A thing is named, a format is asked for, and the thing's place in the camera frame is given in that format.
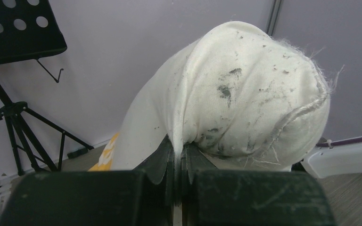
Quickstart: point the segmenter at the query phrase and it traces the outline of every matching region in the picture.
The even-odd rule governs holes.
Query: perforated panel
[[[67,49],[47,0],[0,0],[0,64]]]

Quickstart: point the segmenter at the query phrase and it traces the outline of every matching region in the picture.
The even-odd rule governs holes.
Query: black smudge
[[[209,129],[209,132],[218,132],[218,128]]]
[[[228,107],[231,105],[231,92],[228,86],[221,85],[217,88],[218,91],[221,92],[220,98],[224,98],[228,100]]]
[[[237,73],[241,74],[241,72],[242,72],[241,68],[235,68],[234,70],[230,71],[229,73],[230,74],[237,74]]]
[[[224,155],[224,144],[222,144],[222,143],[220,144],[220,143],[219,143],[219,144],[217,145],[217,149],[218,149],[218,150],[217,150],[217,154],[218,154],[218,155]]]

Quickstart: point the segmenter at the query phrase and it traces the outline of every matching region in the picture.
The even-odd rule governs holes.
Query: scratch
[[[274,164],[274,165],[281,165],[279,163],[275,163],[275,162],[271,162],[271,161],[260,161],[260,160],[256,160],[256,159],[253,159],[254,161],[256,162],[259,162],[259,163],[268,163],[268,164]]]
[[[271,146],[271,148],[272,148],[272,151],[274,152],[275,159],[277,160],[277,162],[280,162],[280,161],[278,160],[278,155],[277,155],[277,152],[275,151],[274,147]]]
[[[237,188],[235,189],[233,200],[238,199],[241,188],[242,188],[241,178],[238,178],[238,184],[237,184]]]
[[[274,194],[273,196],[271,196],[268,200],[264,201],[263,203],[257,204],[254,203],[253,204],[253,208],[255,209],[261,209],[266,207],[268,204],[272,203],[273,201],[279,199],[286,191],[287,189],[290,187],[289,184],[285,185],[283,188],[281,188],[276,194]]]
[[[244,168],[243,169],[245,169],[245,167],[246,167],[246,165],[247,165],[247,161],[249,160],[249,158],[247,157],[246,158],[246,162],[245,162],[245,165],[244,165]]]

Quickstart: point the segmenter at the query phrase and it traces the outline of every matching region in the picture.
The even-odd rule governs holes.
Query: cloth bag
[[[169,58],[141,89],[111,169],[133,169],[166,134],[176,173],[190,142],[221,169],[290,169],[320,139],[329,105],[310,58],[251,24],[228,22]]]

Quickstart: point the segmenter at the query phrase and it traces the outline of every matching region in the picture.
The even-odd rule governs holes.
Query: white wall
[[[362,136],[362,0],[284,0],[274,33],[314,57],[330,78],[343,65],[324,132],[327,139]]]
[[[230,20],[265,29],[271,0],[51,0],[68,50],[41,62],[0,65],[0,82],[13,101],[29,106],[88,143],[117,132],[140,88],[171,55]],[[60,134],[23,114],[52,159]],[[66,152],[79,148],[67,143]],[[30,164],[21,153],[24,169]],[[0,179],[16,174],[6,126],[0,121]]]

